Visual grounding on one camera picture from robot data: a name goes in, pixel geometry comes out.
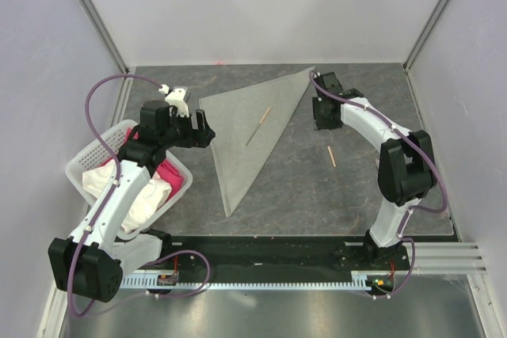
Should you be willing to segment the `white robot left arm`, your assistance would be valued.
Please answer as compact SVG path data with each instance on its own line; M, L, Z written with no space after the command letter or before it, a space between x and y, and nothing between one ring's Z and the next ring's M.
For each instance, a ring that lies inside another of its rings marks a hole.
M68 294L109 302L126 275L152 264L157 269L173 263L169 235L139 228L124 232L121 225L137 195L148 185L168 150L206 148L215 138L204 110L189 116L165 101L148 101L140 122L125 142L110 149L115 165L105 190L67 238L55 238L48 247L55 285Z

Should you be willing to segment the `wooden-handled chopstick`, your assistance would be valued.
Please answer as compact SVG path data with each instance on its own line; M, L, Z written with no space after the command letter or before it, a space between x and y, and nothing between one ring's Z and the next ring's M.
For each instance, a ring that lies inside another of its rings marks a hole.
M332 148L330 146L327 146L327 151L330 156L330 162L331 162L333 168L337 168L335 157L334 157L334 152L332 151Z
M251 140L253 139L253 137L256 135L257 131L259 130L259 128L261 127L261 125L265 122L265 119L266 117L268 116L268 114L270 113L271 111L271 107L268 107L265 111L265 113L263 114L263 116L261 117L261 119L259 120L258 124L256 125L256 127L254 128L254 130L251 132L250 134L250 137L247 139L246 141L246 144L245 146L248 146L251 142Z

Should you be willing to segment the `grey-green cloth napkin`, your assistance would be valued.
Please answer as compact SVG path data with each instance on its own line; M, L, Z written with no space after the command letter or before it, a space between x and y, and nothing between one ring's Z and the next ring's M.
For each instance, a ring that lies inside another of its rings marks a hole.
M314 67L199 100L215 132L211 149L226 217L231 217L273 152L303 95ZM266 109L271 111L248 146Z

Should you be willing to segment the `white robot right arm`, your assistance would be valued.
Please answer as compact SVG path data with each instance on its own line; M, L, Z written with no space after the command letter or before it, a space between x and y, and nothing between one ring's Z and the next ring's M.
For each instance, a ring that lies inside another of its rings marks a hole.
M315 127L349 126L379 153L377 184L383 197L372 227L364 237L363 260L371 269L391 261L401 245L402 230L413 209L436 186L433 146L429 134L399 126L374 108L357 89L343 89L333 72L309 74Z

